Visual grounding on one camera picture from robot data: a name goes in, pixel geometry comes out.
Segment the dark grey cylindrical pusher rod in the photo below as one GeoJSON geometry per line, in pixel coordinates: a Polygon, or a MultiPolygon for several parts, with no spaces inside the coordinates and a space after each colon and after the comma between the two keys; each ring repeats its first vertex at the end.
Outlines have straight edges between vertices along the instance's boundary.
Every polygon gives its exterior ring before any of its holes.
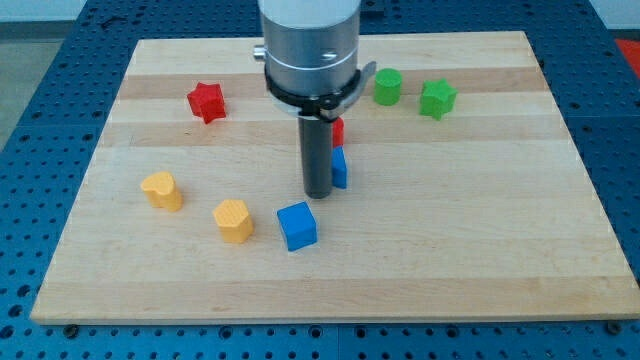
{"type": "Polygon", "coordinates": [[[299,118],[298,129],[305,194],[325,198],[332,191],[332,124],[299,118]]]}

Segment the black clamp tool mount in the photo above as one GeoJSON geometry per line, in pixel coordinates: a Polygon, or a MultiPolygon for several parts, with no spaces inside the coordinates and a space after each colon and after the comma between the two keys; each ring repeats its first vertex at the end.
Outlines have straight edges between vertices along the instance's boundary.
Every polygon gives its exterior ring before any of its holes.
{"type": "Polygon", "coordinates": [[[264,75],[266,89],[273,103],[282,112],[305,120],[334,122],[358,101],[376,70],[377,62],[371,61],[362,69],[357,69],[341,89],[324,95],[305,96],[285,91],[274,82],[267,71],[264,71],[264,75]]]}

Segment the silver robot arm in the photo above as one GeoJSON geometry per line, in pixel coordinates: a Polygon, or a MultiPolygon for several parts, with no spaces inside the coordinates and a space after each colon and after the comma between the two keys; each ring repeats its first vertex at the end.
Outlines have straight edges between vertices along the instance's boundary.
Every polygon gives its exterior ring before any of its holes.
{"type": "Polygon", "coordinates": [[[298,119],[306,195],[332,192],[333,123],[361,97],[377,63],[358,67],[359,0],[258,0],[266,88],[298,119]]]}

